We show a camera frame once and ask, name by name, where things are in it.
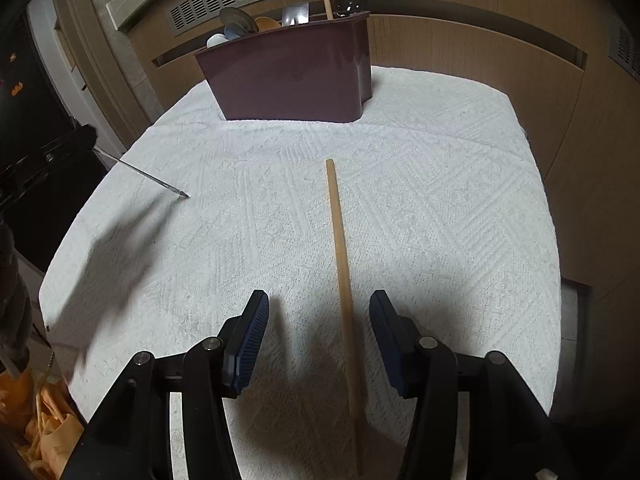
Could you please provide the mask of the maroon plastic utensil caddy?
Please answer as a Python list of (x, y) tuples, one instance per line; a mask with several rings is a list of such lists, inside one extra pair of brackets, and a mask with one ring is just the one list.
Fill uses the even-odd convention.
[(367, 11), (231, 40), (196, 56), (228, 120), (354, 122), (372, 98)]

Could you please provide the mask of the white plastic spoon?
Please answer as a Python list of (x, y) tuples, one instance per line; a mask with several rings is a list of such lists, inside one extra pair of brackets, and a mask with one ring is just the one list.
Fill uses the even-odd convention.
[(210, 36), (207, 39), (206, 48), (210, 49), (210, 48), (219, 46), (220, 44), (224, 44), (227, 41), (228, 41), (228, 39), (227, 39), (226, 36), (224, 36), (224, 34), (221, 34), (220, 32), (217, 32), (216, 34), (213, 34), (212, 36)]

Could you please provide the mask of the orange plastic spoon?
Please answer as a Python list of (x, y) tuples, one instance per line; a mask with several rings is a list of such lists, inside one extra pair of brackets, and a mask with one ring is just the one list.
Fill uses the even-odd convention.
[(281, 24), (274, 18), (269, 16), (256, 16), (255, 24), (258, 32), (266, 32), (267, 30), (273, 30), (281, 27)]

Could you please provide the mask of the grey spatula wooden handle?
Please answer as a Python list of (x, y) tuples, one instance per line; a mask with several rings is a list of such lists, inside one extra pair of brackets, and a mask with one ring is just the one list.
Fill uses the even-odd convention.
[(282, 26), (303, 25), (309, 22), (309, 2), (290, 4), (282, 9)]

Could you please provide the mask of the white textured table cloth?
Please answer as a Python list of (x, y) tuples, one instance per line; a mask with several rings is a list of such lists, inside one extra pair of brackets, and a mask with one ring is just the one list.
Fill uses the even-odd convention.
[(226, 403), (247, 479), (354, 472), (326, 160), (337, 173), (370, 438), (391, 479), (413, 405), (390, 386), (372, 292), (454, 351), (506, 354), (548, 408), (561, 347), (555, 229), (510, 99), (479, 82), (377, 67), (349, 124), (229, 122), (197, 84), (98, 185), (39, 301), (58, 365), (90, 417), (129, 359), (185, 352), (256, 289), (269, 324), (250, 385)]

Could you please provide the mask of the blue plastic spoon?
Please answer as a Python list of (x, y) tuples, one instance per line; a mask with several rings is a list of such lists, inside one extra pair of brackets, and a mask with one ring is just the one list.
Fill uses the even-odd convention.
[(238, 23), (230, 23), (224, 26), (224, 38), (228, 41), (240, 39), (247, 34), (247, 31)]

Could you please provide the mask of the thin metal skewer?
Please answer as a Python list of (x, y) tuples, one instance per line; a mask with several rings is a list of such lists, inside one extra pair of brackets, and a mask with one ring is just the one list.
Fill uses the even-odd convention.
[(136, 174), (140, 174), (140, 176), (145, 177), (145, 179), (148, 179), (158, 185), (160, 185), (162, 188), (166, 188), (166, 190), (173, 192), (174, 194), (178, 195), (181, 198), (190, 198), (190, 195), (187, 192), (184, 192), (183, 190), (180, 190), (180, 188), (176, 188), (175, 186), (160, 180), (157, 177), (152, 176), (152, 174), (148, 174), (147, 172), (137, 168), (134, 165), (130, 165), (128, 164), (128, 162), (124, 162), (123, 160), (121, 160), (120, 158), (116, 157), (115, 155), (112, 155), (110, 153), (107, 153), (106, 151), (102, 150), (102, 148), (99, 148), (98, 146), (94, 146), (93, 147), (93, 151), (96, 152), (96, 154), (106, 157), (107, 159), (109, 159), (111, 162), (116, 162), (116, 164), (122, 165), (132, 171), (134, 171)]

